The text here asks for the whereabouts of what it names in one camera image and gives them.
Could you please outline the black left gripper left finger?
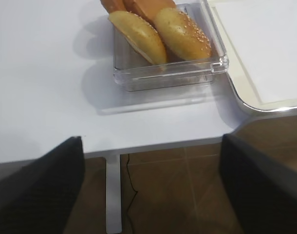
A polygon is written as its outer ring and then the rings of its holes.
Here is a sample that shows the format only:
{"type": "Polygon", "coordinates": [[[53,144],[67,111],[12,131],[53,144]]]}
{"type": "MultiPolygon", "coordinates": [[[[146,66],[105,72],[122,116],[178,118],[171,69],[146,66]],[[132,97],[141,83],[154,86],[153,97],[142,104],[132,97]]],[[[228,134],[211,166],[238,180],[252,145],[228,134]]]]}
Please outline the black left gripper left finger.
{"type": "Polygon", "coordinates": [[[61,234],[85,175],[82,139],[71,137],[0,180],[0,234],[61,234]]]}

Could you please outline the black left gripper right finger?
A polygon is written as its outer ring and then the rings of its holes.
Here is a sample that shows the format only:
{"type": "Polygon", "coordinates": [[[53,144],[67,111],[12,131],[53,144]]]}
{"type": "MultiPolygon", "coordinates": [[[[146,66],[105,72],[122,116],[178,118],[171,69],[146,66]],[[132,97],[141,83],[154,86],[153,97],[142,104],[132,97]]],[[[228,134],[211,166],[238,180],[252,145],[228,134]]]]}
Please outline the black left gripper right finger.
{"type": "Polygon", "coordinates": [[[219,172],[246,234],[297,234],[297,172],[232,134],[222,138],[219,172]]]}

